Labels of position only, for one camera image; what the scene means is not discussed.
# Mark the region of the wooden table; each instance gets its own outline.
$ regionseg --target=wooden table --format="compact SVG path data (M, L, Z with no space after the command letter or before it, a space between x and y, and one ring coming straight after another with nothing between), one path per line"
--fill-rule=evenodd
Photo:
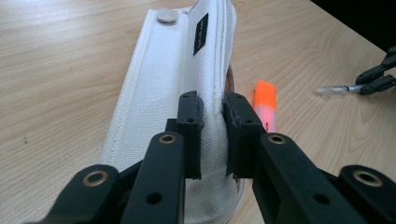
M98 162L149 8L189 1L0 3L0 223L38 220L80 169ZM362 164L396 180L395 89L323 98L385 53L312 4L233 1L236 91L276 84L277 129L321 169ZM248 188L232 223L262 223Z

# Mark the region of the white button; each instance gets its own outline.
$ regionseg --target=white button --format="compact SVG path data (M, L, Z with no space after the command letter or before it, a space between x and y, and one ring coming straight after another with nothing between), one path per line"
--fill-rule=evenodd
M177 11L162 8L158 10L157 20L164 23L172 23L174 21L177 21L177 16Z

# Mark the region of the screw hole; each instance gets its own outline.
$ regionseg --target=screw hole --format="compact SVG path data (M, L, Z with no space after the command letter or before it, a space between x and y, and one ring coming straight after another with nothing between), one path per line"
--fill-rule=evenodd
M163 200L163 196L160 193L150 193L146 197L146 203L149 203L152 205L160 203L162 200Z
M108 178L106 171L93 171L84 176L82 183L86 187L96 187L103 184Z
M268 139L272 142L272 143L275 143L275 144L285 144L286 143L286 140L282 137L282 136L279 136L279 135L271 135L271 136L269 136L268 137Z
M361 183L371 186L371 187L381 187L382 180L369 172L363 170L357 170L353 172L355 179L359 180Z
M325 205L330 204L330 199L326 195L323 195L323 194L315 194L314 199L315 199L315 201L317 201L317 203L321 203L321 204L325 204Z
M164 144L171 144L176 141L176 137L174 135L163 135L160 137L160 142Z

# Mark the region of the pen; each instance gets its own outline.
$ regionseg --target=pen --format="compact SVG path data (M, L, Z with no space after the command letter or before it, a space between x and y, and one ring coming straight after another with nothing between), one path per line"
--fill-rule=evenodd
M363 85L355 86L323 86L317 89L317 93L322 95L333 95L336 93L359 93Z

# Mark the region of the highlighter cap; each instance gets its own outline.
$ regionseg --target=highlighter cap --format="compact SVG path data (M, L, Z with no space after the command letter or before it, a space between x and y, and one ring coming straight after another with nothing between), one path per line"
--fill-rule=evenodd
M259 81L254 93L253 107L265 105L276 110L276 86L266 81Z

